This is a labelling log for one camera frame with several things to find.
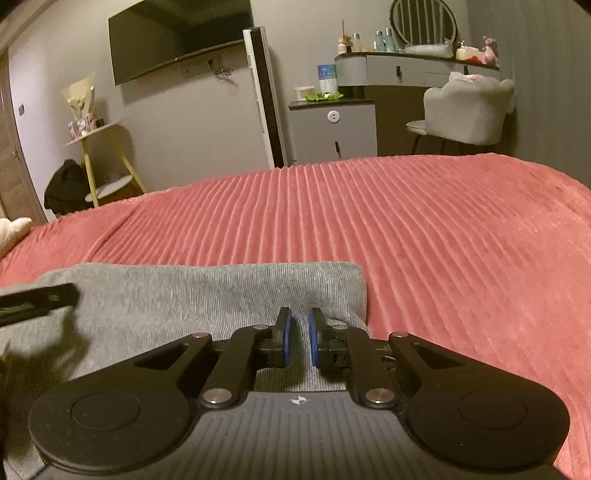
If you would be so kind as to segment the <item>grey knit pants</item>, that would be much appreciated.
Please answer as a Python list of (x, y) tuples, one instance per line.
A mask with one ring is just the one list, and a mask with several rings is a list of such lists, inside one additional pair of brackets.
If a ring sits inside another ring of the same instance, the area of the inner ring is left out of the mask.
[(239, 328), (294, 315), (286, 368), (260, 372), (266, 391), (340, 390), (342, 379), (311, 365), (308, 312), (363, 328), (367, 284), (346, 262), (218, 267), (81, 264), (41, 275), (40, 287), (72, 283), (77, 305), (1, 331), (7, 372), (3, 477), (28, 479), (42, 468), (28, 433), (33, 402), (51, 387), (198, 332), (226, 339)]

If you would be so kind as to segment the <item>cream pillow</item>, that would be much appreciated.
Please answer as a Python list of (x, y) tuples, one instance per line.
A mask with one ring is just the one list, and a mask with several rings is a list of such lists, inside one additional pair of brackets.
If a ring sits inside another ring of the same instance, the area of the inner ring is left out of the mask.
[(3, 259), (31, 230), (33, 220), (21, 217), (16, 220), (0, 219), (0, 259)]

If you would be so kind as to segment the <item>wooden door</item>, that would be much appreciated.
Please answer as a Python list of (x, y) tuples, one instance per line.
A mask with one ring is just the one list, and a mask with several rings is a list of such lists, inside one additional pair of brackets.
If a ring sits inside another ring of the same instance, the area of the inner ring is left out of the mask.
[(47, 222), (16, 128), (7, 51), (1, 53), (1, 211), (10, 220), (29, 217), (35, 225)]

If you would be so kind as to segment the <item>black bag on floor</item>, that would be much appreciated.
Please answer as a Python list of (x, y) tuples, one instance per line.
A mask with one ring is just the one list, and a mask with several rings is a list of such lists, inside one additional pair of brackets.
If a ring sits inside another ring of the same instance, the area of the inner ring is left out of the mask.
[(56, 217), (87, 210), (90, 187), (85, 170), (73, 159), (66, 159), (53, 174), (44, 192), (44, 208)]

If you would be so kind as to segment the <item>yellow legged side table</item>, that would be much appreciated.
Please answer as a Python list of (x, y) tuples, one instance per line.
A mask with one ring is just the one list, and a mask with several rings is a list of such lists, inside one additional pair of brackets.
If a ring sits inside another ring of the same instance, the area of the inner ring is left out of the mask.
[(115, 197), (123, 198), (122, 193), (130, 198), (148, 192), (120, 141), (123, 131), (121, 121), (112, 121), (93, 130), (83, 130), (63, 144), (64, 149), (80, 150), (89, 185), (86, 200), (94, 208)]

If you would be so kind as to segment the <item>red ribbed bed blanket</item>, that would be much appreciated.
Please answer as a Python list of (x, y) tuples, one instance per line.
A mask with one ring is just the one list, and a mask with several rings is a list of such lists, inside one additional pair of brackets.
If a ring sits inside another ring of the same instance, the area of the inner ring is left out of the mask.
[(415, 155), (201, 181), (33, 229), (1, 283), (89, 262), (320, 261), (363, 269), (376, 336), (407, 330), (558, 393), (558, 467), (589, 477), (590, 191), (544, 165)]

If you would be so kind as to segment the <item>grey bedside cabinet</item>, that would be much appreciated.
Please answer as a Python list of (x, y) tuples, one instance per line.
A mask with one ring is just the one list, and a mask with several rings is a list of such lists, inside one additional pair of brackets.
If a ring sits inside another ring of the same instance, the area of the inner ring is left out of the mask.
[(373, 100), (291, 102), (288, 122), (298, 165), (378, 155)]

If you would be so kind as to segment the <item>wrapped flower bouquet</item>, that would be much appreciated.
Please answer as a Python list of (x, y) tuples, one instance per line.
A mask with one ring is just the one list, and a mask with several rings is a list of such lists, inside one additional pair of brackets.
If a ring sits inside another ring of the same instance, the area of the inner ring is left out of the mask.
[(68, 123), (71, 140), (85, 136), (97, 128), (95, 114), (95, 73), (61, 90), (73, 120)]

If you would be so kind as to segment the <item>white upholstered chair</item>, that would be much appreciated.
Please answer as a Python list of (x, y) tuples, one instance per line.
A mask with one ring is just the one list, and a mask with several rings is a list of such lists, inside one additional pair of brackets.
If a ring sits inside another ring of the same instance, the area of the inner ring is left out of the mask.
[(425, 118), (410, 121), (416, 152), (424, 137), (438, 137), (460, 145), (490, 147), (502, 138), (506, 116), (512, 111), (515, 84), (483, 75), (450, 74), (442, 87), (431, 87), (423, 96)]

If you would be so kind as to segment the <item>grey vanity desk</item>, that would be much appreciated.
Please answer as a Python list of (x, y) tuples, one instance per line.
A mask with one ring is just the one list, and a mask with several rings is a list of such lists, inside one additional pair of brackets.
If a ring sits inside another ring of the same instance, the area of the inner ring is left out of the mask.
[(451, 72), (501, 78), (497, 68), (389, 52), (341, 54), (335, 57), (335, 67), (339, 89), (353, 98), (374, 101), (381, 156), (412, 152), (415, 135), (407, 130), (406, 124), (425, 117), (425, 92), (431, 87), (444, 86)]

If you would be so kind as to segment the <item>blue white tissue box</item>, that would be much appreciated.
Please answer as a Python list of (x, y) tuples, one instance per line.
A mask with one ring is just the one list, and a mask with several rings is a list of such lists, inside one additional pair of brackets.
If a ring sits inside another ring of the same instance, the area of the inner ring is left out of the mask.
[(337, 67), (335, 64), (318, 65), (318, 85), (322, 94), (339, 92)]

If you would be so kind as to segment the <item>white tower fan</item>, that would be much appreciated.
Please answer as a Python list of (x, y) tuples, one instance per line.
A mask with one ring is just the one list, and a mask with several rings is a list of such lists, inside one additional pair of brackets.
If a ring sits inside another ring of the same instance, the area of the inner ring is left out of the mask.
[(270, 49), (263, 26), (242, 31), (246, 59), (252, 74), (256, 107), (263, 132), (263, 147), (270, 168), (286, 166), (286, 149), (280, 124), (280, 108), (277, 105), (276, 82), (273, 78)]

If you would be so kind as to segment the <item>pink plush toy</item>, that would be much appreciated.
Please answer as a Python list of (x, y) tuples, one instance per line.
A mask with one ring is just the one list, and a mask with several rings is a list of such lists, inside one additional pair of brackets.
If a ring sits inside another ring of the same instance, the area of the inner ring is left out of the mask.
[(490, 67), (499, 66), (499, 53), (497, 40), (493, 37), (483, 37), (484, 47), (482, 49), (481, 62)]

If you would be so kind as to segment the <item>round vanity mirror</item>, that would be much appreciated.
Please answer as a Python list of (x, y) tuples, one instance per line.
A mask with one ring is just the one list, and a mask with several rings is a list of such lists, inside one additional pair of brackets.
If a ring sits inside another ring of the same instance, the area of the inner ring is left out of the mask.
[(454, 44), (458, 39), (454, 13), (441, 0), (394, 0), (390, 23), (404, 47)]

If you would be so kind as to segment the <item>black wall television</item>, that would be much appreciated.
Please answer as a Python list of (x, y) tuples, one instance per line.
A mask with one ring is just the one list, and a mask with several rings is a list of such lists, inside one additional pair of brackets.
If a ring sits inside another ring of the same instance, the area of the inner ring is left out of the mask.
[(108, 19), (114, 83), (235, 45), (252, 26), (249, 1), (140, 1)]

